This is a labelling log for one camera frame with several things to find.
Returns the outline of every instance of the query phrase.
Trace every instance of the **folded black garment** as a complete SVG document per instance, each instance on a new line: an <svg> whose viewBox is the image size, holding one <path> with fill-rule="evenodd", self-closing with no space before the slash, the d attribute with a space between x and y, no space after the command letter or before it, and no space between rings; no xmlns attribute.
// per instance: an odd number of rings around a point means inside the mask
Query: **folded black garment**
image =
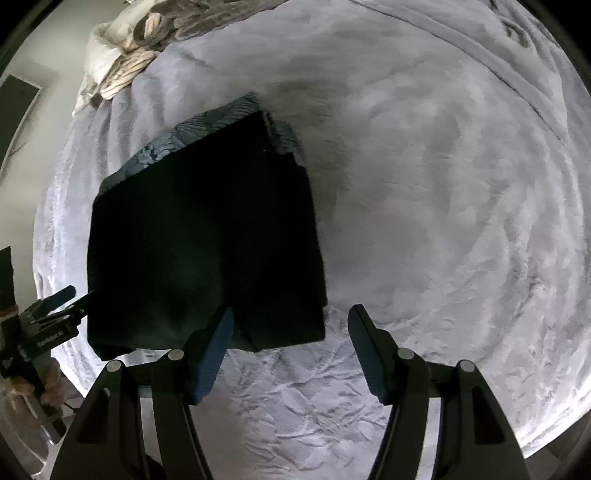
<svg viewBox="0 0 591 480"><path fill-rule="evenodd" d="M88 340L103 360L181 347L220 306L232 347L324 338L326 289L297 143L250 94L183 122L95 200Z"/></svg>

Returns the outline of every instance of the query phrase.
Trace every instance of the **silver screw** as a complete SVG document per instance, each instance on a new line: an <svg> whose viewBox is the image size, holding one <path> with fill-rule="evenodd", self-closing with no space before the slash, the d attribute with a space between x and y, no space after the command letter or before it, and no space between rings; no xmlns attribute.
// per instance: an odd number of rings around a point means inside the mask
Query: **silver screw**
<svg viewBox="0 0 591 480"><path fill-rule="evenodd" d="M398 356L403 360L410 360L414 357L414 352L410 348L399 348Z"/></svg>
<svg viewBox="0 0 591 480"><path fill-rule="evenodd" d="M180 348L175 348L168 352L168 358L172 361L180 360L182 357L184 357L184 352Z"/></svg>
<svg viewBox="0 0 591 480"><path fill-rule="evenodd" d="M470 374L470 373L472 373L472 372L475 370L475 368L476 368L476 367L475 367L475 366L474 366L474 364L473 364L472 362L470 362L469 360L462 360L462 361L460 362L460 368L461 368L462 370L464 370L464 372L467 372L467 373L469 373L469 374Z"/></svg>
<svg viewBox="0 0 591 480"><path fill-rule="evenodd" d="M119 360L111 360L107 364L107 370L111 373L116 372L120 368L121 368L121 362L119 362Z"/></svg>

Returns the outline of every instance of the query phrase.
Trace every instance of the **white wall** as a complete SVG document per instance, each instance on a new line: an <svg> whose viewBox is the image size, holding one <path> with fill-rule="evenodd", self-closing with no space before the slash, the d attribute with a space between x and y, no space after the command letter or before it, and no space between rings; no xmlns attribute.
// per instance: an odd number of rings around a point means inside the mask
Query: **white wall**
<svg viewBox="0 0 591 480"><path fill-rule="evenodd" d="M32 268L35 210L72 120L88 35L94 25L113 20L125 5L122 0L64 0L29 35L4 74L43 87L16 142L24 146L0 178L0 248L12 246L21 308L37 298Z"/></svg>

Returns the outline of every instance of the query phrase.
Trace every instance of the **wrinkled bedsheet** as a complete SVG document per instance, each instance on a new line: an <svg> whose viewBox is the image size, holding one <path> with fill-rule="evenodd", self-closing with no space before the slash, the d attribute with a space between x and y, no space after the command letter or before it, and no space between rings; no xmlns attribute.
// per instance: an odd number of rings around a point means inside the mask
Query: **wrinkled bedsheet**
<svg viewBox="0 0 591 480"><path fill-rule="evenodd" d="M510 0L289 0L170 45L74 119L36 218L39 294L85 292L106 176L251 90L306 155L327 337L226 354L194 412L216 478L366 478L389 409L368 393L347 334L354 303L429 361L474 360L526 455L591 407L591 99ZM80 330L53 354L87 391L103 364Z"/></svg>

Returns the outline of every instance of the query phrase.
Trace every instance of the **gray fleece blanket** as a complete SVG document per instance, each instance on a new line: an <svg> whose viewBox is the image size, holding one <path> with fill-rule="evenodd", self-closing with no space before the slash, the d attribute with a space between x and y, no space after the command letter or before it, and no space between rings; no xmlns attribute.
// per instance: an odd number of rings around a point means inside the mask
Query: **gray fleece blanket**
<svg viewBox="0 0 591 480"><path fill-rule="evenodd" d="M105 177L249 91L306 155L327 338L227 353L194 413L216 478L367 477L389 409L348 337L354 303L430 361L474 360L526 455L591 407L591 98L513 0L289 0L168 46L74 119L35 224L39 294L85 292ZM102 364L81 330L54 354L86 391Z"/></svg>

